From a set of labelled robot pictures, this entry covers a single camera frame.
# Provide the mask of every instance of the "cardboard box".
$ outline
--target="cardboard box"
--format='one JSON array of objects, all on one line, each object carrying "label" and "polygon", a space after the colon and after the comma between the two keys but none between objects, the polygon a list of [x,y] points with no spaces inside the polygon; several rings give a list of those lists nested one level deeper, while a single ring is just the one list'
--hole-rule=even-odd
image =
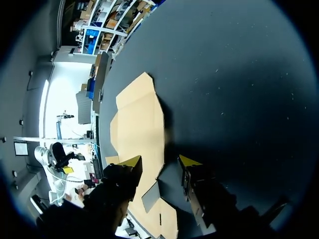
[{"label": "cardboard box", "polygon": [[142,10],[142,8],[145,7],[146,4],[147,4],[147,2],[141,1],[140,4],[137,7],[138,11]]},{"label": "cardboard box", "polygon": [[80,15],[81,19],[84,19],[84,20],[89,20],[90,19],[94,4],[95,4],[95,1],[92,1],[92,0],[89,1],[89,4],[88,4],[86,10],[85,11],[81,11],[81,15]]},{"label": "cardboard box", "polygon": [[86,12],[92,12],[94,4],[95,4],[95,0],[90,0],[88,6],[86,8]]},{"label": "cardboard box", "polygon": [[112,33],[104,33],[103,36],[102,36],[102,41],[104,40],[111,40],[113,37],[113,34]]},{"label": "cardboard box", "polygon": [[176,210],[160,197],[157,182],[164,165],[164,116],[152,78],[141,74],[117,95],[116,105],[110,137],[118,156],[105,159],[119,164],[142,156],[143,173],[129,210],[154,238],[176,239]]},{"label": "cardboard box", "polygon": [[91,13],[90,13],[90,12],[81,11],[81,15],[80,15],[80,18],[81,18],[81,19],[83,19],[83,20],[89,20],[89,19],[90,19],[90,16],[91,16]]},{"label": "cardboard box", "polygon": [[114,29],[115,28],[116,24],[118,23],[118,21],[115,20],[115,15],[116,15],[116,12],[113,12],[113,13],[110,14],[109,20],[105,24],[106,28],[110,28],[110,29]]},{"label": "cardboard box", "polygon": [[86,90],[87,86],[88,86],[87,84],[82,84],[81,85],[81,91]]},{"label": "cardboard box", "polygon": [[118,21],[116,21],[114,19],[110,19],[108,21],[108,23],[106,24],[106,27],[110,28],[110,29],[114,29],[117,23],[118,23]]},{"label": "cardboard box", "polygon": [[147,9],[143,9],[143,12],[133,21],[133,23],[130,25],[130,27],[127,29],[127,34],[130,33],[133,28],[136,26],[136,24],[145,17],[145,15],[150,11],[150,7]]},{"label": "cardboard box", "polygon": [[102,41],[100,45],[100,50],[107,50],[109,45],[110,45],[109,40]]}]

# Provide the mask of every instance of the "white wall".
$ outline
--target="white wall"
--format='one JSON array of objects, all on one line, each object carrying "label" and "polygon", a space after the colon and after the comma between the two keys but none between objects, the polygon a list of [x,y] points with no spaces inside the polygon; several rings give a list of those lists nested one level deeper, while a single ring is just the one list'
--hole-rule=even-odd
[{"label": "white wall", "polygon": [[87,83],[92,64],[55,62],[54,66],[46,103],[44,136],[57,138],[56,116],[66,111],[67,114],[74,115],[74,118],[62,120],[62,137],[79,138],[91,128],[91,125],[78,124],[78,106],[75,95],[81,90],[81,84]]}]

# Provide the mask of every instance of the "black table surface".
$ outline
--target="black table surface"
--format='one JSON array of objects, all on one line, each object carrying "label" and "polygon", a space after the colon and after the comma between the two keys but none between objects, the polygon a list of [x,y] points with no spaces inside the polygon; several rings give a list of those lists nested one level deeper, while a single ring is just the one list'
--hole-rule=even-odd
[{"label": "black table surface", "polygon": [[[190,215],[176,155],[211,163],[237,206],[265,212],[280,195],[297,205],[318,150],[317,77],[302,38],[271,1],[167,0],[132,35],[104,83],[102,156],[116,155],[116,95],[141,73],[155,84],[165,119],[163,198]],[[293,211],[272,223],[278,229]],[[180,233],[200,234],[193,218]]]}]

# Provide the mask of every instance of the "cardboard sheet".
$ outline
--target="cardboard sheet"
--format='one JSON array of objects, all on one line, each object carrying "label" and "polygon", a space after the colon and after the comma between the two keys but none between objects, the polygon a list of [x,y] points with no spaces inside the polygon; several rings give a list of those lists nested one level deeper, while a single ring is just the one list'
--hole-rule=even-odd
[{"label": "cardboard sheet", "polygon": [[176,210],[158,191],[157,177],[164,165],[164,116],[152,78],[141,74],[117,95],[116,104],[110,136],[118,157],[106,157],[106,161],[121,163],[142,156],[143,173],[129,210],[153,237],[175,239]]}]

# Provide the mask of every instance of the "framed picture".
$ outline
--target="framed picture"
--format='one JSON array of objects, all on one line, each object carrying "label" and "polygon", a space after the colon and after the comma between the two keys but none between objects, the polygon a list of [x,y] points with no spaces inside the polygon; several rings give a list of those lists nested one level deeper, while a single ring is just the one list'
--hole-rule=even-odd
[{"label": "framed picture", "polygon": [[14,142],[14,151],[16,156],[29,156],[27,143]]}]

